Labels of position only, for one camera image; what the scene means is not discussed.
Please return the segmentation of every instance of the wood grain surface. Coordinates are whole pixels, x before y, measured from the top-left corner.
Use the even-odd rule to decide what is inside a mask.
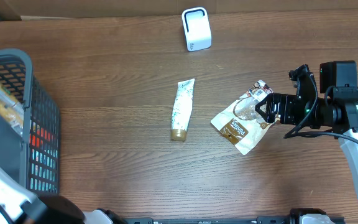
[[[210,16],[213,44],[189,53],[180,16],[0,22],[62,112],[61,194],[124,217],[244,218],[321,208],[358,223],[337,140],[283,139],[248,155],[210,124],[255,81],[295,94],[287,71],[355,60],[358,10]],[[170,141],[177,82],[196,78],[185,142]]]

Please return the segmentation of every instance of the tube cap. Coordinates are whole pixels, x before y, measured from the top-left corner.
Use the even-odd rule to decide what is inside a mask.
[[[186,140],[187,132],[183,129],[172,129],[171,130],[171,139],[175,141],[184,141]]]

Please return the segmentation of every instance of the brown label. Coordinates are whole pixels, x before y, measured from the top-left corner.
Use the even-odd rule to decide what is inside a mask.
[[[222,129],[219,130],[227,140],[229,140],[233,145],[236,145],[242,138],[248,134],[240,122],[236,121],[234,118],[231,119]]]

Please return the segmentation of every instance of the white tube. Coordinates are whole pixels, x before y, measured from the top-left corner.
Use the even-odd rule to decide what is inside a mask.
[[[195,79],[178,83],[177,97],[172,109],[171,139],[186,140],[191,111],[193,110],[193,90]]]

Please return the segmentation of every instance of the robotic arm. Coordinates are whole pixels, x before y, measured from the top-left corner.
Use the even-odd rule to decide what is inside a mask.
[[[316,82],[307,65],[289,71],[289,76],[297,89],[296,95],[271,93],[255,107],[255,110],[268,123],[274,123],[276,119],[280,119],[282,124],[295,125],[290,132],[284,135],[284,138],[297,136],[314,138],[322,135],[339,138],[341,149],[352,172],[358,199],[356,63],[346,61],[328,62],[320,65],[320,93],[325,93],[324,98],[318,98]],[[305,126],[309,126],[311,129],[327,126],[331,129],[300,132]]]

